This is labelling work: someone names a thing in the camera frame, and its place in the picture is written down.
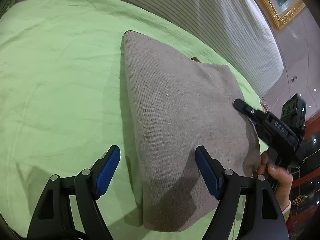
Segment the person's right hand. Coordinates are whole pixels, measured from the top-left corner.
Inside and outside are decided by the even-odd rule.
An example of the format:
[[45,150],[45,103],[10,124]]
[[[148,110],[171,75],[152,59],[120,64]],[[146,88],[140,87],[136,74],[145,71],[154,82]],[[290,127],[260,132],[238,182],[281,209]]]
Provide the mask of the person's right hand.
[[260,165],[258,166],[256,172],[257,174],[268,173],[273,179],[275,179],[279,184],[275,192],[275,197],[282,211],[285,211],[287,207],[291,204],[290,202],[290,192],[293,182],[293,176],[288,170],[276,166],[274,164],[268,163],[268,153],[263,152],[260,155]]

